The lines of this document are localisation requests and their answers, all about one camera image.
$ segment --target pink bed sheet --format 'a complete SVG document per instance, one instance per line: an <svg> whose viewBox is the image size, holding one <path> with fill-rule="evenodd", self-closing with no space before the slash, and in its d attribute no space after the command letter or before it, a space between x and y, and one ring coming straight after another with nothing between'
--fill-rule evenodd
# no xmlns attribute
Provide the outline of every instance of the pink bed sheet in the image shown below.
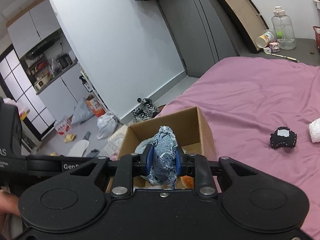
<svg viewBox="0 0 320 240"><path fill-rule="evenodd" d="M283 59L231 57L214 65L161 115L199 106L217 156L230 156L301 188L310 201L302 229L320 239L320 143L308 124L320 118L319 67ZM270 134L287 126L294 149L269 148Z"/></svg>

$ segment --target white bag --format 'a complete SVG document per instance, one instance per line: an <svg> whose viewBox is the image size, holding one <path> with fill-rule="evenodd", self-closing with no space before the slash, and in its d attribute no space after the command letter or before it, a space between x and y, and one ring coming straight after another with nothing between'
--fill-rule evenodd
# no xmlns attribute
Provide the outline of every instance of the white bag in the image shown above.
<svg viewBox="0 0 320 240"><path fill-rule="evenodd" d="M101 140L113 134L116 129L117 122L114 119L113 113L108 111L98 118L97 125L97 139Z"/></svg>
<svg viewBox="0 0 320 240"><path fill-rule="evenodd" d="M309 133L312 142L320 142L320 118L309 124Z"/></svg>

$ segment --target plastic bag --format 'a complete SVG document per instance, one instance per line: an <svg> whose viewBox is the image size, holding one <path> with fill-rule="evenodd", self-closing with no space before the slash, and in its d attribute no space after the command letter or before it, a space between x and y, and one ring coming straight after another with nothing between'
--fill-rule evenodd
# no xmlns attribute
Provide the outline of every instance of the plastic bag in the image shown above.
<svg viewBox="0 0 320 240"><path fill-rule="evenodd" d="M7 105L16 106L18 108L19 117L20 117L21 121L23 121L25 119L25 117L27 116L27 114L29 114L29 112L30 112L30 109L20 102L18 103L10 98L4 98L3 101Z"/></svg>
<svg viewBox="0 0 320 240"><path fill-rule="evenodd" d="M52 58L51 65L49 65L49 71L54 77L62 71L62 66L57 61L57 57Z"/></svg>
<svg viewBox="0 0 320 240"><path fill-rule="evenodd" d="M75 112L71 119L71 124L82 123L94 116L90 108L85 103L85 98L83 98L76 106Z"/></svg>
<svg viewBox="0 0 320 240"><path fill-rule="evenodd" d="M313 143L320 142L320 118L309 124L309 133Z"/></svg>
<svg viewBox="0 0 320 240"><path fill-rule="evenodd" d="M71 129L70 120L65 116L63 119L55 121L54 128L57 130L58 134L65 135L65 133Z"/></svg>
<svg viewBox="0 0 320 240"><path fill-rule="evenodd" d="M117 123L113 119L114 115L112 112L108 111L98 118L98 133L97 139L101 140L113 134L116 129Z"/></svg>

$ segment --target white cloth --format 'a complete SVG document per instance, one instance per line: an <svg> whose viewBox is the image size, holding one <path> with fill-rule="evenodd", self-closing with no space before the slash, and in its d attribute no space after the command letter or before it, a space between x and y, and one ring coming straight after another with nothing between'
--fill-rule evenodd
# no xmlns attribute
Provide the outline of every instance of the white cloth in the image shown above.
<svg viewBox="0 0 320 240"><path fill-rule="evenodd" d="M309 133L312 142L320 142L320 118L309 124Z"/></svg>

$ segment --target white cabinet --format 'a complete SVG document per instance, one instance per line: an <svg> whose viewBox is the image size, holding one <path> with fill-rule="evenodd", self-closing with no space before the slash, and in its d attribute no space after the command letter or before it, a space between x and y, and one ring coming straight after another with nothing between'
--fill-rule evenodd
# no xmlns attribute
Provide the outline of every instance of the white cabinet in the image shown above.
<svg viewBox="0 0 320 240"><path fill-rule="evenodd" d="M80 102L82 98L87 98L90 94L79 79L79 76L81 76L80 69L81 66L77 64L61 75L63 82L78 102Z"/></svg>
<svg viewBox="0 0 320 240"><path fill-rule="evenodd" d="M49 0L39 3L29 12L41 40L60 28Z"/></svg>
<svg viewBox="0 0 320 240"><path fill-rule="evenodd" d="M8 32L19 58L41 41L29 12L12 23Z"/></svg>
<svg viewBox="0 0 320 240"><path fill-rule="evenodd" d="M74 107L77 105L77 101L71 95L61 77L45 88L39 94L39 97L56 120L73 115Z"/></svg>

